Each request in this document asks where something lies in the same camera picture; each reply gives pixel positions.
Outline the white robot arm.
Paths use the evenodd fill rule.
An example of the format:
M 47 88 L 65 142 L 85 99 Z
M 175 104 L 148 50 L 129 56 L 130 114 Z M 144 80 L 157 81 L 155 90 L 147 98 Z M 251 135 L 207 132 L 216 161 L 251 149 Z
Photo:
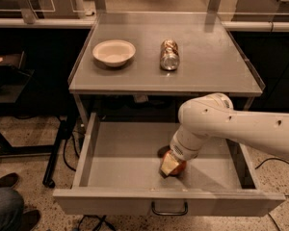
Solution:
M 236 111 L 227 95 L 212 93 L 184 102 L 178 120 L 170 151 L 161 163 L 166 176 L 194 159 L 212 138 L 237 141 L 289 160 L 289 114 Z

